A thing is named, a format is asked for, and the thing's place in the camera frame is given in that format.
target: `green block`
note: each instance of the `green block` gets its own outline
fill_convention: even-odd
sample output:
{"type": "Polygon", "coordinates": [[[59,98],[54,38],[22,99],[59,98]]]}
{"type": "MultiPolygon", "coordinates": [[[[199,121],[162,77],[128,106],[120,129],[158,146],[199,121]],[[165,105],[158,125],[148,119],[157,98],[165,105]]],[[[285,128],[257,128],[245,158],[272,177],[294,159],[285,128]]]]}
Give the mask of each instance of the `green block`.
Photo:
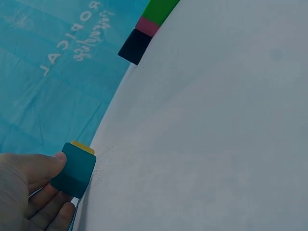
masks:
{"type": "Polygon", "coordinates": [[[96,156],[71,143],[65,143],[62,152],[66,154],[66,165],[50,184],[68,195],[81,198],[90,182],[96,156]]]}
{"type": "Polygon", "coordinates": [[[161,26],[179,1],[151,0],[142,16],[161,26]]]}

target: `white fabric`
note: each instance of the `white fabric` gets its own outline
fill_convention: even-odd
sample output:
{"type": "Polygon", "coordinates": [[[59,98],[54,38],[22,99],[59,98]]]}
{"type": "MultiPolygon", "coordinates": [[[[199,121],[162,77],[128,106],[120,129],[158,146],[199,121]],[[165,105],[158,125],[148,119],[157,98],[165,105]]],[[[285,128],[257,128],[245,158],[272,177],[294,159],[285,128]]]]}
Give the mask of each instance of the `white fabric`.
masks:
{"type": "Polygon", "coordinates": [[[307,12],[181,0],[97,131],[74,230],[305,230],[307,12]]]}

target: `finger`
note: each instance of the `finger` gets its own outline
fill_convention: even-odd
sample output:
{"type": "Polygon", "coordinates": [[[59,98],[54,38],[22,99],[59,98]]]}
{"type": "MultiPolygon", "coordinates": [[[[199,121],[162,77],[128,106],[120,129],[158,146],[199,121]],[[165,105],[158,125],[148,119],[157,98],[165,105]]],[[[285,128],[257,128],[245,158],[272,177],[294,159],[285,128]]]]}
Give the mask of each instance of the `finger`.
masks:
{"type": "Polygon", "coordinates": [[[64,203],[70,202],[71,200],[71,196],[59,192],[41,211],[35,214],[30,221],[40,229],[45,230],[55,219],[64,203]]]}
{"type": "Polygon", "coordinates": [[[25,212],[25,218],[30,219],[45,207],[59,191],[47,184],[42,190],[29,198],[28,208],[25,212]]]}
{"type": "Polygon", "coordinates": [[[17,155],[16,163],[25,173],[28,184],[32,184],[41,180],[50,180],[57,176],[66,164],[66,155],[62,152],[55,156],[17,155]]]}
{"type": "Polygon", "coordinates": [[[29,189],[29,195],[31,195],[32,193],[35,193],[35,191],[41,189],[42,187],[46,186],[48,184],[49,180],[41,180],[39,182],[33,183],[33,184],[29,184],[28,185],[28,189],[29,189]]]}
{"type": "Polygon", "coordinates": [[[71,202],[65,203],[46,231],[68,231],[74,213],[75,206],[71,202]]]}

